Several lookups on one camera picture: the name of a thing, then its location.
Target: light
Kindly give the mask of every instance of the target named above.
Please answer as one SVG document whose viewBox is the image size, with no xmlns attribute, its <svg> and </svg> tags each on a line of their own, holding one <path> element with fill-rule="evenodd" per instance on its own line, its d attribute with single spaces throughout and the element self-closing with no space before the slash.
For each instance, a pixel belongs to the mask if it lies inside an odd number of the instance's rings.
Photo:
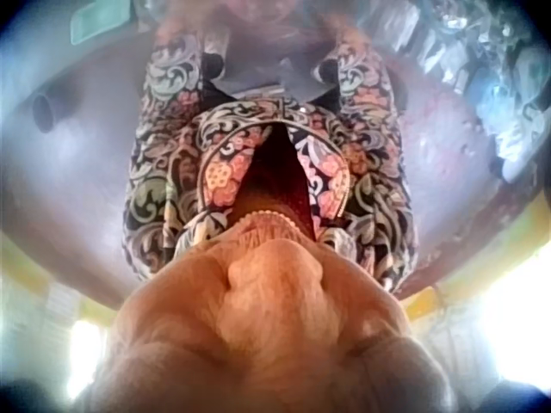
<svg viewBox="0 0 551 413">
<path fill-rule="evenodd" d="M 102 358 L 102 332 L 97 325 L 77 321 L 71 331 L 71 376 L 67 393 L 71 400 L 92 382 Z"/>
<path fill-rule="evenodd" d="M 551 243 L 496 282 L 486 295 L 482 328 L 498 372 L 551 390 Z"/>
</svg>

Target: floral print fabric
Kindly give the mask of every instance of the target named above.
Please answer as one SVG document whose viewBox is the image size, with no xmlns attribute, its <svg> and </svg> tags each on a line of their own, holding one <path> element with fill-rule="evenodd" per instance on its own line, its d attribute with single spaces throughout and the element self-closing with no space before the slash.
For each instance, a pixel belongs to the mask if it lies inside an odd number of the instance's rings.
<svg viewBox="0 0 551 413">
<path fill-rule="evenodd" d="M 139 277 L 227 229 L 255 149 L 282 123 L 308 182 L 318 242 L 393 289 L 417 240 L 393 92 L 381 58 L 356 30 L 338 42 L 341 110 L 294 99 L 225 103 L 200 113 L 201 42 L 158 44 L 148 65 L 124 212 L 123 247 Z"/>
</svg>

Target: person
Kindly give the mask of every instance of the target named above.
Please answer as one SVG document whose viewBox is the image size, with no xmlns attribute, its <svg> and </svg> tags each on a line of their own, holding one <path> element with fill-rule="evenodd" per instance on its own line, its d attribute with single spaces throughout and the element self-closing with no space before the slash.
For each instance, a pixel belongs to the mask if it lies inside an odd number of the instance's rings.
<svg viewBox="0 0 551 413">
<path fill-rule="evenodd" d="M 80 405 L 452 410 L 443 370 L 392 295 L 417 244 L 393 91 L 368 38 L 328 19 L 332 112 L 225 96 L 207 71 L 220 74 L 226 42 L 168 16 L 124 213 L 128 261 L 147 282 L 122 306 Z"/>
</svg>

